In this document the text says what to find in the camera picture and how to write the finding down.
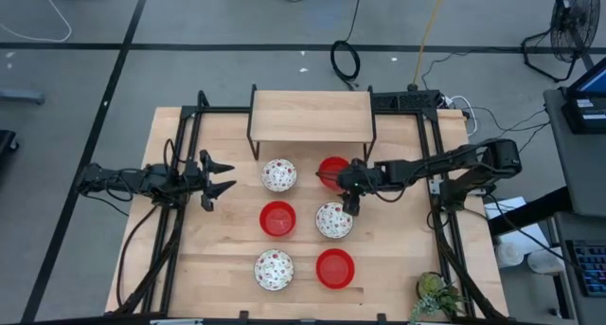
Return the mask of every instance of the desk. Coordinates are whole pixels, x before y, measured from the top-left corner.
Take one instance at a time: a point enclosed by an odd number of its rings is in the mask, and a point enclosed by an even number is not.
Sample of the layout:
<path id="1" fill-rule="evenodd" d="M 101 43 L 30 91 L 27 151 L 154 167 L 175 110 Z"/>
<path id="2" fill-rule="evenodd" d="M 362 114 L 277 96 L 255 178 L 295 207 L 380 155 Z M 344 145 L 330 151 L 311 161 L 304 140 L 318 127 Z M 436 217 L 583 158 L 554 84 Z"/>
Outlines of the desk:
<path id="1" fill-rule="evenodd" d="M 554 220 L 561 244 L 568 240 L 606 241 L 605 218 L 558 212 Z M 571 255 L 566 245 L 561 247 L 561 254 L 567 260 L 571 260 Z M 579 319 L 579 325 L 603 324 L 604 317 L 606 317 L 606 299 L 585 297 L 580 290 L 577 273 L 574 269 L 566 268 L 566 277 L 570 286 L 574 311 Z"/>
<path id="2" fill-rule="evenodd" d="M 544 100 L 566 186 L 509 211 L 508 218 L 517 226 L 527 226 L 550 218 L 557 211 L 606 217 L 600 197 L 606 177 L 606 135 L 574 135 L 561 112 L 565 103 L 561 91 L 545 91 Z M 492 235 L 498 235 L 510 231 L 510 226 L 502 217 L 496 217 L 490 220 L 490 230 Z"/>
<path id="3" fill-rule="evenodd" d="M 606 135 L 574 135 L 561 112 L 565 103 L 561 91 L 545 91 L 544 100 L 566 186 L 509 211 L 508 218 L 517 226 L 527 226 L 555 215 L 559 236 L 557 243 L 562 244 L 567 240 L 606 241 L 606 218 L 590 217 L 600 214 L 606 216 L 602 198 L 606 176 L 603 161 Z M 490 230 L 493 235 L 498 235 L 511 228 L 502 217 L 497 217 L 490 220 Z M 566 246 L 561 249 L 562 255 L 570 260 Z M 586 298 L 580 291 L 574 269 L 566 268 L 565 276 L 567 279 L 563 280 L 563 288 L 557 284 L 562 291 L 558 295 L 561 307 L 565 307 L 569 314 L 573 311 L 580 325 L 603 324 L 606 299 Z"/>
<path id="4" fill-rule="evenodd" d="M 467 142 L 460 111 L 438 114 L 445 151 Z M 156 109 L 144 164 L 162 162 L 164 143 L 174 137 L 179 115 L 180 108 Z M 421 180 L 407 189 L 395 204 L 375 196 L 363 198 L 351 233 L 343 240 L 327 240 L 315 228 L 314 215 L 319 206 L 337 197 L 322 186 L 314 172 L 327 156 L 359 157 L 359 145 L 270 142 L 256 161 L 246 138 L 247 119 L 246 113 L 202 117 L 198 150 L 207 149 L 214 160 L 236 167 L 213 179 L 236 179 L 238 184 L 221 196 L 214 212 L 202 210 L 199 196 L 192 196 L 187 205 L 169 316 L 234 318 L 240 310 L 247 310 L 251 318 L 376 320 L 378 313 L 385 313 L 389 320 L 407 319 L 417 301 L 418 276 L 439 270 L 434 233 L 425 224 L 430 209 L 426 183 Z M 421 158 L 415 117 L 377 116 L 376 127 L 372 160 Z M 431 129 L 426 130 L 433 144 Z M 265 189 L 259 178 L 265 162 L 277 157 L 288 158 L 297 167 L 295 186 L 283 193 Z M 267 237 L 258 225 L 261 208 L 276 199 L 289 202 L 297 214 L 294 233 L 285 239 Z M 482 201 L 470 196 L 466 207 L 482 210 Z M 134 198 L 125 238 L 150 208 L 149 199 Z M 128 248 L 121 289 L 124 297 L 149 268 L 158 216 L 156 212 L 138 229 Z M 506 315 L 486 222 L 467 213 L 459 213 L 458 220 L 470 275 L 494 307 Z M 331 247 L 345 249 L 356 262 L 353 282 L 339 291 L 324 288 L 314 274 L 315 259 Z M 263 290 L 253 277 L 255 259 L 269 248 L 282 249 L 294 260 L 294 280 L 279 292 Z M 152 310 L 158 309 L 163 281 L 161 274 Z M 115 288 L 116 279 L 107 310 L 116 308 Z"/>

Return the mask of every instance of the green plant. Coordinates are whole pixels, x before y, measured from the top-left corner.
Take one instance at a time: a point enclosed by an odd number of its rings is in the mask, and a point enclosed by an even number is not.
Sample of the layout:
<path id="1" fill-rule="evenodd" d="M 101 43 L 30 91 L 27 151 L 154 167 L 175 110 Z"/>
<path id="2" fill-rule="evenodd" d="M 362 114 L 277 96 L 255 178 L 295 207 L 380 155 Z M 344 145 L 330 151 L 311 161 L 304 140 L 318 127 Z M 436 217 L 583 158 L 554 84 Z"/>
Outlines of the green plant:
<path id="1" fill-rule="evenodd" d="M 415 303 L 410 315 L 410 324 L 416 325 L 422 315 L 433 316 L 438 310 L 445 313 L 458 313 L 456 305 L 462 302 L 458 289 L 447 284 L 438 273 L 425 272 L 420 275 L 417 284 L 419 301 Z"/>

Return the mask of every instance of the black floor line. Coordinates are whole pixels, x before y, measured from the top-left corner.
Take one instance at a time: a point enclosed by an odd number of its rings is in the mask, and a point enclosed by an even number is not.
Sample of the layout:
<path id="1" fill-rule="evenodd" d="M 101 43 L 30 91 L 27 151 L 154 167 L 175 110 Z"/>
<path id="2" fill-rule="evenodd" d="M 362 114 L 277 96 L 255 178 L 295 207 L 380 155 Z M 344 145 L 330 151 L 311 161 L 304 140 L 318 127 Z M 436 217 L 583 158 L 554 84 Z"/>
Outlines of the black floor line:
<path id="1" fill-rule="evenodd" d="M 332 45 L 306 44 L 242 44 L 242 45 L 193 45 L 193 44 L 148 44 L 133 43 L 129 50 L 145 51 L 327 51 Z M 352 45 L 358 52 L 419 52 L 419 45 Z M 123 44 L 112 43 L 0 43 L 0 49 L 31 49 L 31 50 L 120 50 Z M 427 45 L 425 53 L 473 52 L 477 54 L 511 53 L 520 54 L 519 46 L 497 45 Z M 531 53 L 551 54 L 550 46 L 538 46 L 530 49 Z M 606 55 L 606 47 L 593 47 L 589 55 Z"/>
<path id="2" fill-rule="evenodd" d="M 120 50 L 122 44 L 114 43 L 51 43 L 51 42 L 1 42 L 0 49 L 25 50 Z"/>
<path id="3" fill-rule="evenodd" d="M 50 279 L 53 267 L 55 266 L 55 262 L 57 261 L 57 257 L 59 256 L 62 242 L 65 238 L 65 233 L 67 232 L 69 222 L 72 218 L 72 214 L 74 213 L 76 201 L 78 200 L 78 194 L 75 192 L 74 189 L 76 185 L 77 174 L 86 165 L 90 164 L 91 158 L 93 157 L 93 152 L 95 151 L 95 147 L 97 146 L 98 137 L 101 133 L 101 127 L 103 126 L 103 121 L 105 120 L 105 116 L 107 115 L 107 110 L 110 107 L 112 98 L 114 97 L 117 82 L 120 78 L 122 68 L 124 67 L 124 63 L 126 61 L 126 56 L 129 52 L 129 45 L 133 42 L 134 33 L 136 32 L 136 28 L 139 24 L 143 8 L 145 8 L 146 1 L 147 0 L 137 0 L 133 17 L 131 18 L 131 22 L 129 23 L 126 35 L 124 36 L 124 41 L 122 42 L 120 52 L 117 55 L 114 70 L 112 71 L 110 79 L 105 88 L 105 93 L 103 94 L 103 98 L 100 102 L 97 111 L 97 116 L 95 117 L 95 121 L 91 129 L 91 133 L 88 136 L 88 139 L 86 140 L 86 145 L 84 147 L 82 157 L 80 158 L 78 169 L 74 174 L 74 179 L 72 181 L 71 188 L 67 194 L 67 198 L 65 199 L 65 204 L 63 205 L 61 216 L 59 217 L 59 221 L 57 223 L 57 226 L 55 227 L 55 231 L 53 232 L 50 244 L 48 245 L 48 249 L 46 250 L 45 259 L 43 260 L 40 272 L 38 273 L 38 277 L 36 278 L 36 282 L 34 283 L 31 294 L 29 295 L 29 300 L 27 301 L 26 309 L 24 310 L 21 322 L 33 322 L 36 318 L 36 314 L 38 313 L 38 309 L 40 308 L 42 298 L 45 295 L 46 286 L 48 285 L 48 280 Z"/>

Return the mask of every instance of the white cable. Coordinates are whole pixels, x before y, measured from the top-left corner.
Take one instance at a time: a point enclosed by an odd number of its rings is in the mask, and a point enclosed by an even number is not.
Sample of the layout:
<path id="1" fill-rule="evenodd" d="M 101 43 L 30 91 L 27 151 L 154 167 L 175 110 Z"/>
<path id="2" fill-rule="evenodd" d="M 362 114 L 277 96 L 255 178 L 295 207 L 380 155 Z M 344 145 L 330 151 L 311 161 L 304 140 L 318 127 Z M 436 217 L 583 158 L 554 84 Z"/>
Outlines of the white cable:
<path id="1" fill-rule="evenodd" d="M 20 37 L 20 38 L 23 38 L 23 39 L 26 39 L 26 40 L 30 40 L 30 41 L 55 42 L 55 43 L 65 42 L 72 35 L 72 27 L 69 25 L 69 23 L 67 22 L 67 20 L 65 19 L 65 17 L 63 17 L 63 15 L 59 11 L 59 9 L 57 9 L 57 7 L 55 6 L 55 3 L 53 3 L 53 0 L 48 0 L 48 3 L 50 3 L 50 5 L 53 7 L 53 9 L 55 11 L 57 11 L 57 14 L 59 15 L 59 17 L 61 17 L 61 19 L 63 20 L 63 22 L 67 26 L 67 35 L 65 37 L 63 37 L 62 39 L 55 40 L 55 39 L 46 39 L 46 38 L 38 38 L 38 37 L 26 36 L 26 35 L 20 34 L 18 32 L 12 31 L 11 29 L 9 29 L 7 26 L 3 25 L 2 23 L 0 23 L 0 27 L 2 29 L 4 29 L 5 31 L 7 31 L 8 33 L 14 35 L 14 36 L 17 36 L 17 37 Z"/>
<path id="2" fill-rule="evenodd" d="M 467 104 L 467 107 L 470 108 L 470 113 L 472 114 L 472 120 L 473 120 L 473 131 L 470 134 L 467 134 L 467 136 L 472 136 L 473 134 L 475 134 L 475 132 L 477 132 L 477 119 L 475 118 L 475 113 L 473 112 L 473 108 L 472 105 L 470 104 L 470 102 L 465 99 L 465 97 L 463 96 L 455 96 L 452 98 L 447 98 L 450 99 L 450 101 L 453 101 L 455 99 L 462 99 L 463 101 L 465 101 L 465 103 Z"/>

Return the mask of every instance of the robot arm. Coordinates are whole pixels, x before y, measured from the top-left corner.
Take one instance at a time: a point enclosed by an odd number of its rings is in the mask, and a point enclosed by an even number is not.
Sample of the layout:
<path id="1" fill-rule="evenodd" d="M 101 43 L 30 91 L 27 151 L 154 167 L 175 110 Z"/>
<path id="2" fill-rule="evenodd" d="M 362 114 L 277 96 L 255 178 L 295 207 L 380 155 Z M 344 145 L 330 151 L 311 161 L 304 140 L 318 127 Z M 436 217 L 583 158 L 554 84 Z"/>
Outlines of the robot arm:
<path id="1" fill-rule="evenodd" d="M 522 165 L 515 142 L 489 139 L 475 145 L 462 145 L 427 159 L 378 161 L 374 168 L 368 168 L 360 159 L 353 159 L 347 168 L 338 173 L 317 174 L 332 178 L 336 174 L 337 185 L 344 191 L 341 194 L 344 212 L 357 216 L 360 212 L 360 196 L 371 193 L 381 197 L 382 191 L 399 191 L 402 195 L 420 178 L 431 178 L 459 169 L 468 171 L 455 180 L 442 181 L 435 188 L 446 208 L 463 208 L 470 191 L 493 185 L 501 178 L 513 177 L 522 170 Z"/>
<path id="2" fill-rule="evenodd" d="M 210 174 L 228 172 L 234 167 L 215 163 L 206 150 L 200 151 L 200 161 L 201 169 L 193 160 L 187 160 L 183 173 L 164 164 L 148 165 L 142 170 L 107 170 L 99 164 L 91 164 L 80 173 L 76 189 L 83 195 L 103 190 L 113 197 L 116 196 L 112 191 L 140 194 L 150 197 L 155 205 L 169 208 L 185 203 L 192 192 L 202 191 L 202 208 L 212 211 L 214 206 L 211 200 L 219 197 L 236 181 L 215 184 L 210 181 Z"/>

